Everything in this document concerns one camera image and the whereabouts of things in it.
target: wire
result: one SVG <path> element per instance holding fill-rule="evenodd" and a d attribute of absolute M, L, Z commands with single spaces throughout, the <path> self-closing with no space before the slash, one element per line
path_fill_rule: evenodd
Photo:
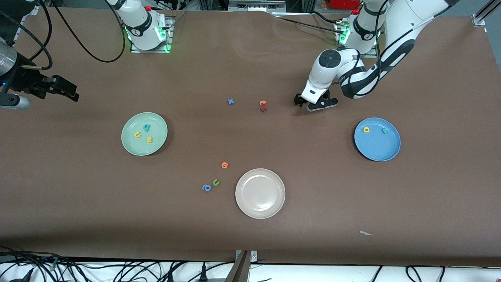
<path fill-rule="evenodd" d="M 413 266 L 406 266 L 406 267 L 405 267 L 405 274 L 407 274 L 407 277 L 409 277 L 409 279 L 410 279 L 412 282 L 417 282 L 416 280 L 412 279 L 412 277 L 410 276 L 410 274 L 409 274 L 409 269 L 412 269 L 412 270 L 414 271 L 414 273 L 416 274 L 417 279 L 419 280 L 419 282 L 422 282 L 422 281 L 421 281 L 421 277 L 419 276 L 419 273 L 417 273 L 417 270 L 416 270 Z"/>
<path fill-rule="evenodd" d="M 133 263 L 134 263 L 134 262 L 131 262 L 129 265 L 126 265 L 126 264 L 124 263 L 124 267 L 122 268 L 122 270 L 121 270 L 121 271 L 119 271 L 119 272 L 117 273 L 117 275 L 116 275 L 116 276 L 115 276 L 115 278 L 113 279 L 113 282 L 115 282 L 115 281 L 116 281 L 116 279 L 117 279 L 118 275 L 120 275 L 120 279 L 118 279 L 118 281 L 122 281 L 122 278 L 124 278 L 124 277 L 127 275 L 127 273 L 131 272 L 131 271 L 132 271 L 132 270 L 133 270 L 136 266 L 140 266 L 141 264 L 143 264 L 143 262 L 140 262 L 140 263 L 138 263 L 138 264 L 134 265 L 132 268 L 130 268 L 128 271 L 126 271 L 126 272 L 124 273 L 125 268 L 126 268 L 126 267 L 128 267 L 128 266 L 131 266 Z"/>
<path fill-rule="evenodd" d="M 207 268 L 207 269 L 205 270 L 205 272 L 207 272 L 207 271 L 209 271 L 209 270 L 211 270 L 211 269 L 213 269 L 213 268 L 216 268 L 216 267 L 218 267 L 218 266 L 221 266 L 221 265 L 224 265 L 224 264 L 228 264 L 228 263 L 234 263 L 234 261 L 227 261 L 227 262 L 222 262 L 222 263 L 220 263 L 220 264 L 216 264 L 216 265 L 214 265 L 214 266 L 211 266 L 211 267 Z M 197 275 L 193 276 L 190 280 L 188 280 L 188 281 L 186 281 L 186 282 L 192 282 L 192 281 L 193 281 L 193 280 L 195 280 L 197 277 L 199 277 L 199 276 L 200 276 L 200 274 L 202 274 L 202 273 L 200 272 L 199 274 L 197 274 Z"/>
<path fill-rule="evenodd" d="M 40 270 L 40 272 L 42 273 L 42 277 L 44 279 L 44 282 L 47 282 L 47 278 L 45 277 L 45 273 L 44 273 L 44 270 L 45 272 L 51 277 L 52 281 L 53 282 L 56 282 L 57 280 L 54 278 L 54 276 L 52 275 L 52 273 L 50 273 L 50 271 L 45 267 L 45 265 L 43 265 L 42 263 L 40 263 L 39 261 L 37 261 L 36 259 L 34 259 L 33 257 L 31 257 L 30 255 L 25 255 L 23 254 L 22 252 L 18 252 L 18 251 L 15 251 L 11 248 L 8 248 L 8 247 L 4 247 L 4 246 L 0 246 L 1 248 L 4 248 L 6 250 L 9 250 L 11 251 L 12 253 L 15 253 L 15 256 L 20 256 L 26 260 L 29 260 L 31 262 L 33 262 L 33 264 L 38 267 L 38 269 Z"/>
<path fill-rule="evenodd" d="M 328 18 L 324 17 L 321 13 L 319 13 L 319 12 L 317 12 L 317 11 L 311 11 L 311 12 L 310 12 L 310 14 L 316 14 L 317 16 L 321 17 L 324 21 L 326 21 L 326 22 L 328 22 L 328 23 L 331 23 L 331 24 L 335 24 L 335 23 L 336 23 L 336 21 L 342 20 L 342 18 L 341 18 L 341 19 L 339 19 L 339 20 L 335 20 L 335 21 L 330 20 L 330 19 L 328 19 Z"/>
<path fill-rule="evenodd" d="M 148 271 L 148 272 L 150 272 L 150 274 L 151 274 L 153 277 L 155 277 L 155 278 L 157 279 L 157 281 L 158 281 L 158 280 L 160 280 L 160 278 L 159 278 L 157 275 L 155 275 L 152 271 L 150 271 L 150 270 L 148 269 L 148 268 L 150 268 L 151 266 L 154 266 L 155 264 L 160 265 L 160 262 L 159 262 L 159 261 L 157 261 L 157 262 L 154 262 L 154 263 L 152 263 L 152 264 L 150 264 L 150 265 L 148 265 L 148 266 L 145 266 L 145 267 L 144 267 L 141 271 L 139 271 L 139 272 L 137 272 L 136 274 L 134 274 L 134 276 L 132 276 L 132 277 L 130 278 L 130 281 L 134 280 L 134 278 L 135 278 L 136 276 L 138 276 L 141 272 L 144 272 L 144 271 Z"/>
<path fill-rule="evenodd" d="M 44 9 L 45 17 L 47 18 L 47 25 L 49 26 L 49 31 L 47 31 L 47 37 L 45 38 L 45 41 L 44 41 L 44 46 L 47 47 L 47 44 L 49 43 L 49 41 L 51 39 L 51 35 L 52 35 L 52 21 L 51 21 L 51 16 L 49 15 L 49 11 L 47 10 L 47 7 L 45 6 L 44 0 L 39 0 L 38 3 Z M 42 51 L 43 51 L 42 48 L 38 49 L 38 51 L 35 54 L 33 54 L 33 56 L 31 56 L 28 60 L 32 61 L 33 59 L 35 59 L 36 57 L 38 57 L 38 55 L 40 55 L 40 53 Z"/>
<path fill-rule="evenodd" d="M 9 15 L 7 15 L 4 11 L 0 10 L 0 15 L 6 17 L 11 23 L 19 26 L 19 28 L 21 28 L 24 32 L 26 32 L 31 38 L 33 38 L 33 40 L 35 40 L 35 42 L 40 46 L 40 48 L 44 51 L 45 55 L 47 56 L 47 59 L 49 60 L 49 64 L 47 65 L 47 67 L 42 67 L 40 68 L 41 70 L 48 70 L 50 68 L 52 68 L 52 57 L 51 55 L 49 54 L 49 51 L 47 51 L 47 49 L 45 48 L 44 44 L 42 44 L 42 42 L 40 42 L 40 40 L 35 36 L 33 35 L 33 33 L 31 33 L 31 31 L 29 31 L 27 28 L 25 28 L 22 24 L 16 22 L 13 18 L 11 18 Z"/>
<path fill-rule="evenodd" d="M 164 275 L 161 276 L 158 282 L 165 282 L 169 275 L 172 275 L 176 269 L 178 269 L 181 265 L 187 263 L 188 261 L 181 261 L 180 263 L 176 264 L 174 267 L 172 267 L 172 264 L 170 265 L 172 268 Z"/>
<path fill-rule="evenodd" d="M 379 80 L 381 80 L 381 54 L 380 54 L 380 51 L 379 51 L 379 36 L 378 36 L 378 25 L 379 25 L 379 16 L 381 15 L 381 11 L 383 11 L 383 8 L 386 6 L 386 4 L 388 3 L 389 0 L 385 0 L 385 2 L 383 2 L 383 5 L 381 5 L 381 7 L 379 8 L 379 12 L 376 16 L 376 27 L 375 27 L 375 33 L 376 33 L 376 57 L 377 57 L 377 61 L 376 61 L 376 64 L 378 66 L 378 76 L 377 76 L 377 80 L 376 80 L 376 83 L 374 83 L 374 86 L 372 86 L 371 90 L 367 91 L 365 94 L 357 94 L 357 93 L 354 93 L 351 89 L 351 77 L 353 75 L 353 71 L 355 70 L 355 68 L 357 67 L 357 64 L 358 62 L 360 61 L 360 52 L 355 49 L 357 51 L 357 61 L 355 62 L 355 65 L 353 66 L 353 68 L 351 69 L 351 73 L 350 73 L 350 76 L 348 77 L 348 89 L 350 90 L 351 94 L 352 95 L 359 95 L 359 96 L 365 96 L 367 94 L 369 94 L 370 92 L 372 92 L 372 90 L 374 90 L 377 86 L 377 84 L 379 83 Z M 401 36 L 399 39 L 395 40 L 393 43 L 397 42 L 398 40 L 400 40 L 403 36 Z"/>
<path fill-rule="evenodd" d="M 11 266 L 9 266 L 6 270 L 4 270 L 1 274 L 0 274 L 0 277 L 2 277 L 5 272 L 7 272 L 7 270 L 11 269 L 13 266 L 16 266 L 17 264 L 13 263 Z"/>
<path fill-rule="evenodd" d="M 308 27 L 320 29 L 320 30 L 326 30 L 326 31 L 334 32 L 334 33 L 342 33 L 342 31 L 326 29 L 326 28 L 323 28 L 323 27 L 314 26 L 314 25 L 310 25 L 310 24 L 305 24 L 305 23 L 301 23 L 301 22 L 298 22 L 298 21 L 294 21 L 294 20 L 289 20 L 289 19 L 284 19 L 284 18 L 280 18 L 280 19 L 282 19 L 284 21 L 291 22 L 291 23 L 296 23 L 296 24 L 300 24 L 300 25 L 303 25 L 303 26 L 308 26 Z"/>
<path fill-rule="evenodd" d="M 438 282 L 442 282 L 443 275 L 445 274 L 445 266 L 441 266 L 442 273 L 440 274 L 440 278 L 438 278 Z"/>
<path fill-rule="evenodd" d="M 144 277 L 138 277 L 136 279 L 131 279 L 131 280 L 123 281 L 123 282 L 133 282 L 133 281 L 138 280 L 138 279 L 144 279 L 145 282 L 148 282 L 148 279 L 146 279 Z"/>
<path fill-rule="evenodd" d="M 376 274 L 374 274 L 374 277 L 372 278 L 371 282 L 376 281 L 377 275 L 379 275 L 379 272 L 381 271 L 381 269 L 383 269 L 382 265 L 380 265 L 379 268 L 377 269 Z"/>
<path fill-rule="evenodd" d="M 115 19 L 117 20 L 118 25 L 120 27 L 120 33 L 122 34 L 122 51 L 120 51 L 120 54 L 116 58 L 114 58 L 112 60 L 103 60 L 103 59 L 100 59 L 100 58 L 94 56 L 94 54 L 92 54 L 84 46 L 84 44 L 82 43 L 82 41 L 80 41 L 80 39 L 78 38 L 78 36 L 75 34 L 75 32 L 73 31 L 73 29 L 70 27 L 70 25 L 66 21 L 65 17 L 63 16 L 63 14 L 61 13 L 61 11 L 57 7 L 56 3 L 53 2 L 53 4 L 54 4 L 54 8 L 56 8 L 56 11 L 58 12 L 59 16 L 63 20 L 64 24 L 66 25 L 66 27 L 68 28 L 68 30 L 71 32 L 71 34 L 73 35 L 73 37 L 77 40 L 78 44 L 80 44 L 80 46 L 85 50 L 85 52 L 87 52 L 87 54 L 89 54 L 92 58 L 94 58 L 94 59 L 96 59 L 96 60 L 98 60 L 100 62 L 103 62 L 103 63 L 112 63 L 112 62 L 115 62 L 116 60 L 118 60 L 120 57 L 122 57 L 122 54 L 124 53 L 124 50 L 125 50 L 125 34 L 124 34 L 123 30 L 122 30 L 122 24 L 121 24 L 120 20 L 118 19 L 117 13 L 113 10 L 113 7 L 111 7 L 111 5 L 106 0 L 104 2 L 106 3 L 106 5 L 108 5 L 108 7 L 113 12 L 113 15 L 115 16 Z"/>

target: green led light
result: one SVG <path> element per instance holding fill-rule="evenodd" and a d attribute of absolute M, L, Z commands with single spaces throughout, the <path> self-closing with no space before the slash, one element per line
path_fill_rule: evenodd
<path fill-rule="evenodd" d="M 346 32 L 343 32 L 343 35 L 339 39 L 339 42 L 343 45 L 346 44 L 346 41 L 348 40 L 348 36 L 350 35 L 350 33 L 351 33 L 350 30 L 346 29 Z"/>
<path fill-rule="evenodd" d="M 163 40 L 163 38 L 162 38 L 162 37 L 165 37 L 165 35 L 164 35 L 163 33 L 162 33 L 162 35 L 160 35 L 160 32 L 158 31 L 158 29 L 154 29 L 154 30 L 155 30 L 155 32 L 157 33 L 158 39 L 159 39 L 159 40 Z"/>

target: blue plate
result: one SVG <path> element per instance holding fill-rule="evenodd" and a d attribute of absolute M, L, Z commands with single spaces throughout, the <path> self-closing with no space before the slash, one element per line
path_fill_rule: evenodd
<path fill-rule="evenodd" d="M 366 127 L 369 128 L 369 132 L 364 132 Z M 400 151 L 400 135 L 389 121 L 370 117 L 357 125 L 355 145 L 366 158 L 385 162 L 394 158 Z"/>

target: small paper scrap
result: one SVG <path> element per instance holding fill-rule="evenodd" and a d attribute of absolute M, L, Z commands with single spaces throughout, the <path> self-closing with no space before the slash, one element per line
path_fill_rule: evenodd
<path fill-rule="evenodd" d="M 367 233 L 365 231 L 360 230 L 360 233 L 364 234 L 365 236 L 373 236 L 371 233 Z"/>

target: black cable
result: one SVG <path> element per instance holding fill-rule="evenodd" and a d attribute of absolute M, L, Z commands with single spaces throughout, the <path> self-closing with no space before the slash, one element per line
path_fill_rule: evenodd
<path fill-rule="evenodd" d="M 13 263 L 11 266 L 9 266 L 6 270 L 4 270 L 1 274 L 0 274 L 0 277 L 2 277 L 5 272 L 7 272 L 7 270 L 11 269 L 13 266 L 17 266 L 17 264 Z"/>
<path fill-rule="evenodd" d="M 148 269 L 148 268 L 150 268 L 151 266 L 153 266 L 153 265 L 155 265 L 157 263 L 160 264 L 161 261 L 157 261 L 157 262 L 155 262 L 155 263 L 153 263 L 151 265 L 148 265 L 148 266 L 128 265 L 126 267 L 132 267 L 132 268 L 134 268 L 134 267 L 140 267 L 140 268 L 143 269 L 142 271 L 148 271 L 153 277 L 155 277 L 157 280 L 159 280 L 160 278 L 158 278 L 155 273 L 153 273 L 151 270 Z M 89 268 L 89 269 L 102 269 L 102 268 L 107 268 L 107 267 L 117 267 L 117 266 L 122 266 L 123 267 L 124 266 L 123 264 L 110 264 L 110 265 L 105 265 L 105 266 L 89 266 L 89 265 L 82 264 L 82 263 L 77 263 L 76 265 L 82 266 L 82 267 L 85 267 L 85 268 Z"/>
<path fill-rule="evenodd" d="M 136 274 L 134 274 L 134 276 L 132 276 L 132 277 L 130 278 L 130 281 L 134 280 L 134 278 L 136 278 L 136 276 L 138 276 L 140 273 L 142 273 L 142 272 L 144 272 L 144 271 L 148 271 L 148 272 L 150 272 L 150 274 L 151 274 L 153 277 L 155 277 L 157 280 L 159 280 L 160 278 L 159 278 L 157 275 L 155 275 L 155 274 L 154 274 L 151 270 L 149 270 L 149 269 L 148 269 L 148 268 L 152 267 L 152 266 L 153 266 L 153 265 L 155 265 L 155 264 L 159 264 L 159 265 L 160 265 L 160 262 L 159 262 L 159 261 L 157 261 L 157 262 L 154 262 L 154 263 L 152 263 L 152 264 L 150 264 L 150 265 L 148 265 L 148 266 L 145 266 L 142 270 L 140 270 L 139 272 L 137 272 Z"/>
<path fill-rule="evenodd" d="M 148 279 L 144 278 L 144 277 L 138 277 L 136 279 L 131 279 L 131 280 L 127 280 L 127 281 L 122 281 L 122 282 L 133 282 L 133 281 L 136 281 L 138 279 L 144 279 L 144 282 L 148 282 Z"/>
<path fill-rule="evenodd" d="M 172 267 L 174 266 L 174 263 L 175 262 L 172 262 L 170 264 L 169 272 L 168 272 L 168 275 L 167 275 L 167 282 L 174 282 L 174 276 L 172 275 Z"/>
<path fill-rule="evenodd" d="M 417 273 L 417 270 L 416 270 L 413 266 L 406 266 L 406 267 L 405 267 L 405 274 L 407 274 L 407 277 L 409 277 L 409 279 L 410 279 L 412 282 L 417 282 L 416 280 L 412 279 L 412 277 L 410 276 L 410 274 L 409 274 L 409 269 L 412 269 L 412 270 L 414 271 L 414 273 L 416 274 L 417 279 L 419 280 L 419 282 L 422 282 L 422 281 L 421 281 L 421 277 L 419 276 L 419 273 Z"/>
<path fill-rule="evenodd" d="M 56 253 L 53 252 L 35 252 L 35 251 L 13 251 L 13 253 L 23 253 L 23 254 L 49 254 L 51 255 L 50 257 L 58 257 L 58 258 L 64 258 L 63 256 L 60 256 Z"/>
<path fill-rule="evenodd" d="M 115 10 L 113 10 L 113 7 L 111 7 L 111 5 L 105 0 L 104 1 L 106 3 L 106 5 L 108 5 L 108 7 L 111 9 L 111 12 L 113 12 L 113 15 L 115 16 L 115 19 L 117 20 L 118 22 L 118 26 L 120 27 L 120 33 L 122 34 L 122 51 L 120 51 L 120 54 L 115 58 L 115 59 L 112 59 L 112 60 L 103 60 L 103 59 L 99 59 L 98 57 L 94 56 L 94 54 L 92 54 L 85 46 L 84 44 L 82 43 L 82 41 L 80 41 L 80 39 L 78 38 L 78 36 L 75 34 L 75 32 L 73 32 L 73 29 L 70 27 L 70 25 L 68 24 L 68 22 L 66 21 L 65 17 L 63 16 L 63 14 L 61 13 L 61 11 L 59 10 L 59 8 L 57 7 L 56 3 L 54 2 L 54 8 L 56 8 L 56 11 L 58 12 L 59 16 L 61 17 L 61 19 L 63 20 L 64 24 L 66 25 L 66 27 L 68 28 L 68 30 L 71 32 L 71 34 L 73 35 L 73 37 L 77 40 L 78 44 L 80 44 L 80 46 L 84 49 L 84 51 L 89 54 L 92 58 L 100 61 L 100 62 L 103 62 L 103 63 L 112 63 L 112 62 L 115 62 L 116 60 L 118 60 L 120 57 L 122 57 L 122 54 L 124 53 L 124 50 L 125 50 L 125 34 L 122 30 L 122 23 L 120 22 L 120 20 L 118 19 L 118 16 L 117 16 L 117 13 L 115 12 Z"/>
<path fill-rule="evenodd" d="M 133 263 L 134 262 L 131 262 L 131 263 L 127 264 L 127 262 L 124 262 L 124 265 L 123 265 L 122 269 L 117 273 L 117 275 L 115 275 L 115 278 L 113 278 L 113 282 L 115 282 L 117 280 L 118 275 L 121 275 L 121 277 L 119 279 L 119 281 L 120 281 L 121 278 L 124 276 L 124 275 L 122 275 L 122 273 L 125 271 L 125 268 L 131 266 Z"/>
<path fill-rule="evenodd" d="M 328 23 L 331 23 L 331 24 L 335 24 L 336 23 L 336 21 L 333 21 L 333 20 L 330 20 L 330 19 L 324 17 L 321 13 L 319 13 L 317 11 L 311 11 L 310 14 L 316 14 L 317 16 L 321 17 L 324 21 L 326 21 Z"/>
<path fill-rule="evenodd" d="M 220 264 L 216 264 L 216 265 L 214 265 L 214 266 L 211 266 L 211 267 L 207 268 L 205 271 L 209 271 L 209 270 L 211 270 L 211 269 L 213 269 L 213 268 L 216 268 L 216 267 L 218 267 L 218 266 L 221 266 L 221 265 L 224 265 L 224 264 L 228 264 L 228 263 L 234 263 L 234 261 L 227 261 L 227 262 L 222 262 L 222 263 L 220 263 Z M 192 281 L 193 281 L 193 280 L 195 280 L 198 276 L 200 276 L 200 274 L 202 274 L 202 272 L 200 272 L 199 274 L 197 274 L 197 275 L 193 276 L 193 277 L 192 277 L 190 280 L 188 280 L 187 282 L 192 282 Z"/>
<path fill-rule="evenodd" d="M 280 17 L 280 19 L 282 19 L 284 21 L 291 22 L 291 23 L 296 23 L 296 24 L 300 24 L 300 25 L 303 25 L 303 26 L 308 26 L 308 27 L 320 29 L 320 30 L 326 30 L 326 31 L 334 32 L 334 33 L 342 33 L 342 31 L 326 29 L 326 28 L 323 28 L 323 27 L 314 26 L 314 25 L 310 25 L 310 24 L 305 24 L 305 23 L 301 23 L 301 22 L 298 22 L 298 21 L 294 21 L 294 20 L 284 19 L 284 18 L 281 18 L 281 17 Z"/>
<path fill-rule="evenodd" d="M 158 280 L 159 282 L 165 282 L 170 275 L 173 275 L 174 271 L 176 271 L 176 269 L 178 269 L 181 265 L 187 263 L 188 261 L 181 261 L 180 263 L 176 264 L 175 266 L 172 266 L 172 264 L 170 265 L 172 268 L 162 277 L 160 277 L 160 279 Z"/>
<path fill-rule="evenodd" d="M 40 6 L 42 6 L 42 9 L 44 9 L 45 17 L 47 18 L 47 25 L 49 26 L 49 31 L 47 31 L 47 37 L 45 38 L 45 41 L 44 41 L 44 46 L 47 47 L 47 44 L 51 40 L 51 35 L 52 35 L 51 16 L 49 15 L 49 11 L 47 10 L 47 7 L 45 6 L 44 0 L 38 0 L 38 3 L 40 4 Z M 31 56 L 28 60 L 32 61 L 33 59 L 38 57 L 38 55 L 40 55 L 40 53 L 42 51 L 43 51 L 42 48 L 38 49 L 38 51 L 36 53 L 34 53 L 33 56 Z"/>
<path fill-rule="evenodd" d="M 442 282 L 443 275 L 445 274 L 445 266 L 441 266 L 442 268 L 442 273 L 440 274 L 440 278 L 438 279 L 438 282 Z"/>
<path fill-rule="evenodd" d="M 360 61 L 360 52 L 359 52 L 358 50 L 356 50 L 356 49 L 355 49 L 355 50 L 357 51 L 357 53 L 358 53 L 358 56 L 357 56 L 357 61 L 355 62 L 355 65 L 354 65 L 354 66 L 353 66 L 353 68 L 351 69 L 351 74 L 350 74 L 350 77 L 348 77 L 348 89 L 350 90 L 351 94 L 352 94 L 352 95 L 354 95 L 354 96 L 355 96 L 355 95 L 358 95 L 358 96 L 365 96 L 365 95 L 369 94 L 370 92 L 372 92 L 372 90 L 374 90 L 374 89 L 376 88 L 377 84 L 379 83 L 379 80 L 381 79 L 381 54 L 380 54 L 380 51 L 379 51 L 378 24 L 379 24 L 379 16 L 381 15 L 381 12 L 383 11 L 383 8 L 386 6 L 386 4 L 388 3 L 388 1 L 389 1 L 389 0 L 385 0 L 385 2 L 383 2 L 383 5 L 381 5 L 381 7 L 379 8 L 379 12 L 378 12 L 378 14 L 377 14 L 377 16 L 376 16 L 376 28 L 375 28 L 375 33 L 376 33 L 376 57 L 377 57 L 376 64 L 377 64 L 377 66 L 378 66 L 378 72 L 379 72 L 379 73 L 378 73 L 378 76 L 377 76 L 376 83 L 374 83 L 374 86 L 372 86 L 371 90 L 367 91 L 365 94 L 360 95 L 360 94 L 354 93 L 354 92 L 352 91 L 352 89 L 351 89 L 351 77 L 352 77 L 353 71 L 354 71 L 354 70 L 355 70 L 355 68 L 357 67 L 358 62 Z M 393 43 L 397 42 L 397 41 L 398 41 L 398 40 L 400 40 L 402 37 L 403 37 L 403 36 L 401 36 L 399 39 L 395 40 Z"/>
<path fill-rule="evenodd" d="M 56 267 L 57 267 L 57 268 L 58 268 L 58 270 L 59 270 L 59 274 L 60 274 L 60 275 L 59 275 L 59 279 L 62 279 L 62 280 L 64 281 L 64 279 L 63 279 L 63 275 L 64 275 L 64 273 L 68 270 L 68 267 L 66 267 L 64 271 L 61 271 L 61 268 L 59 267 L 59 264 L 58 264 Z"/>
<path fill-rule="evenodd" d="M 52 275 L 52 273 L 50 273 L 50 271 L 45 267 L 45 265 L 43 265 L 42 263 L 40 263 L 39 261 L 37 261 L 36 259 L 32 258 L 31 256 L 29 255 L 25 255 L 23 254 L 22 252 L 18 252 L 18 251 L 15 251 L 11 248 L 8 248 L 8 247 L 4 247 L 4 246 L 0 246 L 1 248 L 4 248 L 6 250 L 9 250 L 10 252 L 12 253 L 16 253 L 16 256 L 20 256 L 26 260 L 29 260 L 31 262 L 33 262 L 33 264 L 38 267 L 38 269 L 40 270 L 40 272 L 42 273 L 42 277 L 44 279 L 44 282 L 47 282 L 47 278 L 45 277 L 45 273 L 44 273 L 44 270 L 45 272 L 47 272 L 47 274 L 51 277 L 52 281 L 53 282 L 57 282 L 57 280 L 54 278 L 54 276 Z"/>
<path fill-rule="evenodd" d="M 207 282 L 207 270 L 205 269 L 205 261 L 203 262 L 202 265 L 202 272 L 200 272 L 200 278 L 198 279 L 198 282 Z"/>
<path fill-rule="evenodd" d="M 376 281 L 377 275 L 379 275 L 379 272 L 381 271 L 381 269 L 383 269 L 382 265 L 380 265 L 379 268 L 377 269 L 377 271 L 374 274 L 374 277 L 372 278 L 371 282 L 375 282 Z"/>
<path fill-rule="evenodd" d="M 42 50 L 44 51 L 45 55 L 47 56 L 47 59 L 49 60 L 49 64 L 47 65 L 47 67 L 42 67 L 41 70 L 48 70 L 48 69 L 52 68 L 52 57 L 49 54 L 49 51 L 47 51 L 47 49 L 45 48 L 44 44 L 42 44 L 42 42 L 40 42 L 40 40 L 35 35 L 33 35 L 33 33 L 31 33 L 31 31 L 29 31 L 27 28 L 25 28 L 22 24 L 16 22 L 13 18 L 11 18 L 9 15 L 7 15 L 4 11 L 0 10 L 0 15 L 4 16 L 5 18 L 7 18 L 11 23 L 19 26 L 19 28 L 21 28 L 31 38 L 33 38 L 33 40 L 35 40 L 35 42 L 40 46 L 40 48 L 42 48 Z"/>

